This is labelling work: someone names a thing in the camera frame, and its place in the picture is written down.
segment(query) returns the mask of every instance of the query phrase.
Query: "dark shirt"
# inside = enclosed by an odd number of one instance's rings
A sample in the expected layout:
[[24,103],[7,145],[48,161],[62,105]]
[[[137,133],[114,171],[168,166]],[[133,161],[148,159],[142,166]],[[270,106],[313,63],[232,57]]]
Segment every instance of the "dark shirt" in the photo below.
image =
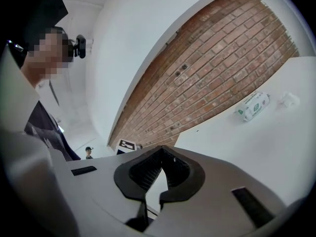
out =
[[61,151],[66,161],[80,160],[80,157],[69,147],[55,119],[50,116],[38,101],[24,131],[42,140],[48,148]]

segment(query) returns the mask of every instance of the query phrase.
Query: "black rectangular strip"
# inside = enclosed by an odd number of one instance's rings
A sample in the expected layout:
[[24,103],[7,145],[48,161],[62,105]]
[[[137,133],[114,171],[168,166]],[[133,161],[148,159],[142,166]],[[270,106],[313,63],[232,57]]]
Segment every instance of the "black rectangular strip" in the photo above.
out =
[[232,193],[257,228],[274,218],[247,188],[235,189]]
[[92,172],[94,170],[97,170],[96,167],[88,166],[88,167],[84,167],[84,168],[73,169],[71,172],[73,173],[74,176],[79,176],[79,175],[82,175],[82,174],[86,174],[86,173]]

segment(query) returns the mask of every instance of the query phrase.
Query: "person's neck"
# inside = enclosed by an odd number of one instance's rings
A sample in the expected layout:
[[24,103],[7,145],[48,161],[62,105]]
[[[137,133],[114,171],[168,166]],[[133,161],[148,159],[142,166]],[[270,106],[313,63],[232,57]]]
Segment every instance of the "person's neck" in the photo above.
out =
[[21,72],[23,73],[25,78],[29,81],[33,88],[36,88],[36,86],[40,83],[42,78],[40,77],[40,75],[32,73],[31,70],[32,68],[28,66],[28,63],[23,64],[23,66],[21,67]]

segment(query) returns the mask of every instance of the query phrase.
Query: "white table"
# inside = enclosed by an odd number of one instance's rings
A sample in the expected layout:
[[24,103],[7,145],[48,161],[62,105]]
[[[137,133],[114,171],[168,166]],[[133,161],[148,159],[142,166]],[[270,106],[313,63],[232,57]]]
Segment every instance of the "white table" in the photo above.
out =
[[[229,161],[272,189],[285,204],[306,196],[316,176],[316,57],[289,59],[258,88],[270,104],[243,122],[235,105],[182,132],[175,147]],[[299,106],[278,105],[283,92]]]

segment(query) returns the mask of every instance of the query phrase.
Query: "brick wall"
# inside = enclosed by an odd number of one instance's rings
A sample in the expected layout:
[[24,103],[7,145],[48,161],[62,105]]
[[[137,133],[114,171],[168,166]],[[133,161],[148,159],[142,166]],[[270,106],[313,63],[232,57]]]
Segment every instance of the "brick wall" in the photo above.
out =
[[183,132],[254,91],[299,56],[260,0],[216,0],[199,11],[150,64],[110,139],[173,146]]

